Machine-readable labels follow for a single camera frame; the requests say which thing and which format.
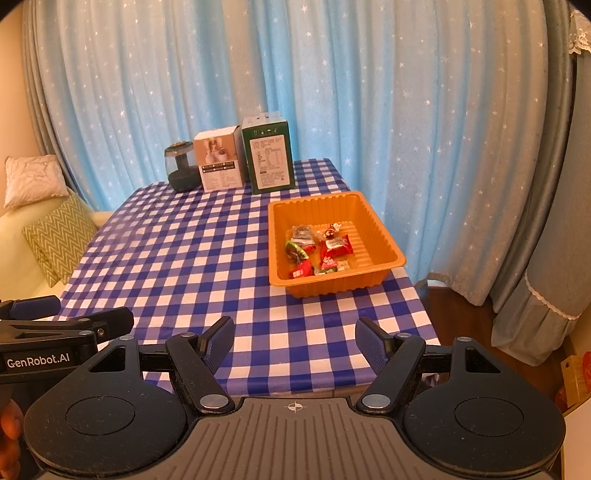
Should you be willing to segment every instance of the curtain lace trim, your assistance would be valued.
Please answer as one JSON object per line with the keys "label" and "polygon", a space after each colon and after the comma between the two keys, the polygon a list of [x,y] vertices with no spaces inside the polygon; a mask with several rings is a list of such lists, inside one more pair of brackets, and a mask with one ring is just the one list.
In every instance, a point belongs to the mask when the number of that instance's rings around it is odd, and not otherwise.
{"label": "curtain lace trim", "polygon": [[576,317],[573,317],[572,315],[568,315],[565,312],[563,312],[562,310],[560,310],[559,308],[555,307],[554,305],[552,305],[548,300],[546,300],[538,291],[536,291],[536,289],[534,287],[531,286],[530,283],[530,279],[527,278],[527,270],[525,270],[525,284],[527,285],[527,289],[530,291],[530,293],[537,298],[540,302],[542,302],[544,305],[546,305],[550,310],[552,310],[554,313],[560,315],[562,318],[565,318],[567,320],[578,320],[580,315],[577,315]]}
{"label": "curtain lace trim", "polygon": [[591,44],[587,35],[591,36],[591,22],[578,10],[570,13],[569,53],[581,55],[583,50],[591,53]]}

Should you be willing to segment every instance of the crosshair marking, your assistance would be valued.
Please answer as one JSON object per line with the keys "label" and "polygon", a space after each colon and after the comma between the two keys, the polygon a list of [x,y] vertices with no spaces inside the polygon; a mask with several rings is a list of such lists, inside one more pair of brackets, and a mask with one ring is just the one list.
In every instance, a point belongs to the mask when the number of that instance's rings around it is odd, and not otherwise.
{"label": "crosshair marking", "polygon": [[305,408],[305,406],[295,401],[290,403],[286,408],[289,408],[291,411],[300,411],[302,408]]}

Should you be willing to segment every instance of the finger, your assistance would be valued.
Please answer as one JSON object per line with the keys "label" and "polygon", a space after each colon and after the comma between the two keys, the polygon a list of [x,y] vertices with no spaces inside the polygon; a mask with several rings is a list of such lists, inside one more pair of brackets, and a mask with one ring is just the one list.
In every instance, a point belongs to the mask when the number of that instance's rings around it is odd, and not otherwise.
{"label": "finger", "polygon": [[18,474],[21,473],[21,462],[17,462],[7,470],[0,470],[2,477],[5,480],[17,480]]}
{"label": "finger", "polygon": [[18,440],[11,440],[3,435],[0,440],[0,470],[8,470],[21,456]]}
{"label": "finger", "polygon": [[11,400],[0,415],[0,426],[12,440],[16,440],[22,433],[22,411],[14,400]]}

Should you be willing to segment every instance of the wrapped candy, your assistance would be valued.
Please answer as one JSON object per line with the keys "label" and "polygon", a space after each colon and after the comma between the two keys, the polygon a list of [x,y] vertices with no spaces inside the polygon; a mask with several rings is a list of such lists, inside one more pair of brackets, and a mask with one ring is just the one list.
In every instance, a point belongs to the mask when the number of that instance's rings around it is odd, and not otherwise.
{"label": "wrapped candy", "polygon": [[320,244],[320,258],[342,257],[353,253],[353,246],[349,242],[349,235],[338,236],[325,240]]}
{"label": "wrapped candy", "polygon": [[300,247],[297,243],[287,241],[285,243],[285,253],[297,264],[302,263],[304,260],[309,259],[308,254]]}
{"label": "wrapped candy", "polygon": [[332,268],[315,268],[314,275],[326,275],[327,273],[334,273],[336,272],[336,267]]}
{"label": "wrapped candy", "polygon": [[332,257],[325,257],[320,265],[321,270],[326,270],[327,268],[336,268],[337,262]]}
{"label": "wrapped candy", "polygon": [[303,260],[295,269],[290,271],[291,278],[309,277],[314,275],[312,261],[309,258]]}
{"label": "wrapped candy", "polygon": [[338,260],[338,262],[336,263],[336,271],[340,272],[341,270],[348,270],[351,267],[349,266],[349,262],[347,262],[346,260]]}
{"label": "wrapped candy", "polygon": [[316,242],[310,225],[298,225],[291,228],[291,242],[299,245],[307,253],[316,250]]}
{"label": "wrapped candy", "polygon": [[320,242],[324,240],[330,240],[331,238],[334,238],[337,233],[339,233],[339,230],[342,226],[343,224],[339,222],[331,223],[326,230],[319,230],[316,232],[316,236]]}

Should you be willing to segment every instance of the green box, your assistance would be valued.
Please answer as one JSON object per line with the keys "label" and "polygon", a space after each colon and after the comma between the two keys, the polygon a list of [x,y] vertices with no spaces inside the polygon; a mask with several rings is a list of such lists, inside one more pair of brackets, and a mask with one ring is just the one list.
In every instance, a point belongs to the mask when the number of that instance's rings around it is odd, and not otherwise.
{"label": "green box", "polygon": [[253,193],[295,188],[290,130],[279,112],[245,117],[242,139]]}

